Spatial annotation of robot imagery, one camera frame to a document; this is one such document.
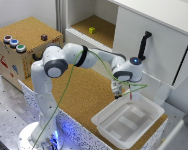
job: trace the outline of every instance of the cardboard box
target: cardboard box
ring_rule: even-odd
[[[48,40],[42,41],[41,35],[47,35]],[[16,49],[4,44],[3,38],[11,35],[26,46],[25,53],[17,53]],[[33,54],[40,57],[49,43],[63,46],[63,35],[34,17],[26,18],[0,29],[0,74],[22,91],[18,79],[23,81],[31,75]]]

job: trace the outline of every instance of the green cable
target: green cable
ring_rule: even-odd
[[[40,135],[38,136],[38,138],[37,138],[37,140],[36,140],[36,142],[35,142],[35,144],[34,144],[32,150],[33,150],[34,147],[36,146],[36,144],[37,144],[39,138],[41,137],[42,133],[45,131],[46,127],[48,126],[48,124],[50,123],[50,121],[51,121],[52,118],[54,117],[54,115],[55,115],[57,109],[59,108],[59,104],[61,103],[61,100],[63,99],[63,97],[64,97],[64,95],[65,95],[65,93],[66,93],[66,91],[67,91],[67,89],[68,89],[68,86],[69,86],[69,84],[70,84],[70,80],[71,80],[71,77],[72,77],[73,69],[74,69],[75,63],[76,63],[76,61],[77,61],[77,58],[79,57],[79,55],[80,55],[82,52],[83,52],[83,50],[82,50],[81,52],[79,52],[79,54],[77,54],[77,56],[76,56],[76,58],[75,58],[75,61],[74,61],[74,63],[73,63],[73,66],[72,66],[72,70],[71,70],[71,72],[70,72],[70,76],[69,76],[69,79],[68,79],[68,83],[67,83],[67,85],[66,85],[66,88],[65,88],[65,90],[64,90],[64,92],[63,92],[63,94],[62,94],[62,96],[61,96],[61,98],[60,98],[60,100],[59,100],[59,102],[58,102],[58,104],[57,104],[57,106],[56,106],[56,109],[54,110],[52,116],[50,117],[49,121],[47,122],[47,124],[45,125],[45,127],[43,128],[43,130],[41,131]],[[125,84],[125,85],[141,86],[141,87],[138,88],[138,89],[135,89],[135,90],[130,91],[130,92],[128,92],[128,93],[122,94],[122,96],[127,95],[127,94],[129,94],[129,93],[132,93],[132,92],[134,92],[134,91],[137,91],[137,90],[139,90],[139,89],[142,89],[142,88],[147,87],[146,84],[132,84],[132,83],[127,83],[127,82],[123,82],[123,81],[118,80],[117,78],[115,78],[115,77],[110,73],[109,69],[108,69],[107,66],[104,64],[103,60],[102,60],[96,53],[94,53],[94,52],[92,52],[92,51],[89,51],[89,52],[92,53],[92,54],[94,54],[94,55],[102,62],[102,64],[103,64],[104,67],[106,68],[107,72],[108,72],[116,81],[118,81],[118,82],[120,82],[120,83],[122,83],[122,84]]]

